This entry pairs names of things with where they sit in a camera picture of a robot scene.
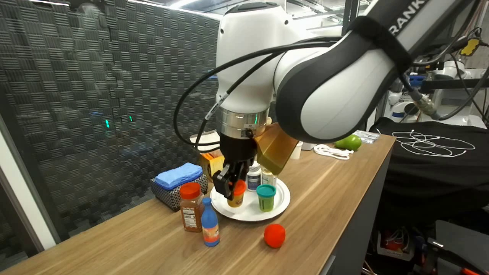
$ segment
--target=black mesh wall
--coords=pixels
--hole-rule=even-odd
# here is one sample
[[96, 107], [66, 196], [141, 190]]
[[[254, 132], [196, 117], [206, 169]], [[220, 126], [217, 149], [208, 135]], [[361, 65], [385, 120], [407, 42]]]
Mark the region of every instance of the black mesh wall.
[[[61, 237], [138, 204], [159, 172], [197, 161], [171, 120], [214, 68], [217, 26], [125, 0], [104, 13], [0, 0], [2, 115]], [[216, 89], [208, 81], [183, 104], [183, 133], [197, 132]]]

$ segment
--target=wooden tabletop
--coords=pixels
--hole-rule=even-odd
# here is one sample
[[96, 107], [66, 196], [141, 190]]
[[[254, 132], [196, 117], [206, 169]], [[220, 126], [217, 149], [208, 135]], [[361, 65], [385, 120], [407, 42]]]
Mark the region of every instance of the wooden tabletop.
[[[284, 214], [269, 222], [220, 219], [222, 242], [206, 248], [202, 236], [185, 233], [180, 213], [148, 201], [6, 274], [319, 274], [355, 214], [394, 140], [381, 136], [350, 161], [303, 152], [278, 176], [290, 190]], [[263, 243], [277, 222], [287, 231], [281, 250]]]

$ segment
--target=white plate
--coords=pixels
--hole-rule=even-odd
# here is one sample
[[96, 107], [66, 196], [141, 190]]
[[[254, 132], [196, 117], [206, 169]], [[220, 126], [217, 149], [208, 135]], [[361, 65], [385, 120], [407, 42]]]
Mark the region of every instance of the white plate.
[[277, 195], [275, 195], [274, 210], [271, 213], [260, 211], [258, 196], [255, 190], [248, 190], [245, 193], [243, 205], [240, 205], [238, 208], [231, 208], [228, 205], [228, 199], [220, 193], [217, 193], [216, 188], [213, 188], [211, 191], [211, 201], [213, 201], [214, 210], [228, 219], [240, 220], [240, 222], [260, 222], [260, 220], [269, 220], [283, 214], [290, 204], [290, 191], [287, 185], [284, 185], [284, 182], [277, 179]]

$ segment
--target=wooden table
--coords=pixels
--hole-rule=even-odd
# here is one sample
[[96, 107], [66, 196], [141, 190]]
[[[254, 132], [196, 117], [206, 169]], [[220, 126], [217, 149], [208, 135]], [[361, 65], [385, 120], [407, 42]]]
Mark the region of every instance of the wooden table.
[[[260, 224], [220, 219], [214, 250], [153, 199], [5, 274], [359, 274], [393, 143], [381, 136], [350, 161], [303, 152], [280, 175], [292, 196], [286, 213]], [[281, 250], [263, 243], [272, 222], [287, 231]]]

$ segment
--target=equipment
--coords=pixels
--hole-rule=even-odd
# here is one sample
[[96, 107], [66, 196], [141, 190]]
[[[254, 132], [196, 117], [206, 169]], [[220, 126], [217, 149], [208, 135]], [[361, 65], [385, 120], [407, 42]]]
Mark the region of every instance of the equipment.
[[[222, 126], [225, 169], [214, 176], [217, 191], [231, 199], [234, 184], [246, 178], [272, 98], [278, 126], [292, 138], [313, 144], [345, 138], [370, 117], [394, 78], [405, 81], [402, 74], [431, 37], [465, 8], [471, 8], [468, 26], [480, 4], [378, 0], [341, 39], [313, 39], [298, 31], [274, 4], [229, 10], [219, 28], [217, 69], [203, 77], [219, 74], [216, 106], [206, 117], [208, 121], [219, 110]], [[417, 66], [451, 52], [463, 31], [434, 62]], [[433, 112], [416, 91], [411, 97], [422, 110]]]

